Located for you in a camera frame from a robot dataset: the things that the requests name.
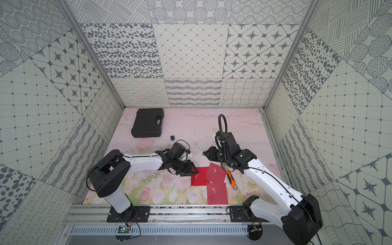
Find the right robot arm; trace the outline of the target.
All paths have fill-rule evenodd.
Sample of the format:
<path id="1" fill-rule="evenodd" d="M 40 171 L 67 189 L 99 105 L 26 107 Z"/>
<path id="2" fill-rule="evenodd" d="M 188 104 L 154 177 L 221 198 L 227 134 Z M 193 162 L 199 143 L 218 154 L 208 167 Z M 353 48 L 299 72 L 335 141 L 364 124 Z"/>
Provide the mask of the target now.
<path id="1" fill-rule="evenodd" d="M 213 162 L 224 162 L 238 170 L 261 186 L 275 201 L 267 203 L 251 197 L 244 201 L 244 212 L 255 218 L 265 219 L 283 229 L 295 245 L 307 245 L 317 236 L 323 226 L 318 200 L 311 194 L 303 195 L 273 174 L 248 149 L 240 150 L 232 156 L 224 156 L 224 151 L 210 147 L 203 155 Z"/>

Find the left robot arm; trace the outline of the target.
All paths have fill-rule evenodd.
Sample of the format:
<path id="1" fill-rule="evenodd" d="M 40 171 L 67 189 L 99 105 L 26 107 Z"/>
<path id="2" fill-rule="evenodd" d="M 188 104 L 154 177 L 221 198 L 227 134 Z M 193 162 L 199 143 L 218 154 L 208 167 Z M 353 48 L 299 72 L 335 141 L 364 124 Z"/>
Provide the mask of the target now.
<path id="1" fill-rule="evenodd" d="M 104 198 L 116 213 L 123 214 L 132 206 L 120 187 L 128 173 L 168 170 L 181 177 L 199 173 L 191 160 L 182 160 L 183 153 L 183 150 L 166 149 L 149 155 L 127 155 L 112 150 L 90 169 L 86 179 L 90 184 L 87 187 L 92 186 L 98 197 Z"/>

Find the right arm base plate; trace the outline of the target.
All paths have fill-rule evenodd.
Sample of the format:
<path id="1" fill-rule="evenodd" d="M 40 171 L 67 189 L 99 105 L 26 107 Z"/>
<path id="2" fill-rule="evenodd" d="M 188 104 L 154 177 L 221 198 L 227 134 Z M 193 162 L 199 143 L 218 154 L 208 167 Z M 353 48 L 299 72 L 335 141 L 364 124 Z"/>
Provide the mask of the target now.
<path id="1" fill-rule="evenodd" d="M 257 218 L 246 206 L 229 206 L 226 208 L 226 212 L 230 215 L 230 220 L 233 223 L 268 222 L 266 219 Z"/>

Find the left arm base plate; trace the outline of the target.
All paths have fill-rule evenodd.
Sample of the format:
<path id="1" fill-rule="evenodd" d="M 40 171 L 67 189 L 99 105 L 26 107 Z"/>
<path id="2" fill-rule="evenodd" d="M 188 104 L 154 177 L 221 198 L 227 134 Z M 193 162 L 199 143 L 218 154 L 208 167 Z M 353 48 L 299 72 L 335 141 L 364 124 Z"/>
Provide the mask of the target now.
<path id="1" fill-rule="evenodd" d="M 131 205 L 123 213 L 118 213 L 113 207 L 110 208 L 106 222 L 108 223 L 146 223 L 150 215 L 150 206 Z"/>

